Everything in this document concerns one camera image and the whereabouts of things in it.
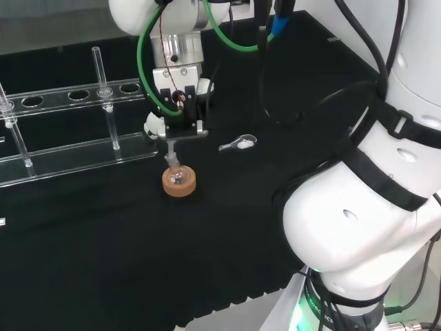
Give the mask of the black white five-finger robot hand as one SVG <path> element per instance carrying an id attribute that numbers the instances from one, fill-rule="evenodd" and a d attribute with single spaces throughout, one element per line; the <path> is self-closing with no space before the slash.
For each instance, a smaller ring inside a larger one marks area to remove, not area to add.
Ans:
<path id="1" fill-rule="evenodd" d="M 208 134 L 209 109 L 214 100 L 214 83 L 200 78 L 197 88 L 185 88 L 185 101 L 181 116 L 166 117 L 151 111 L 144 124 L 144 130 L 151 139 L 178 141 L 197 139 Z"/>

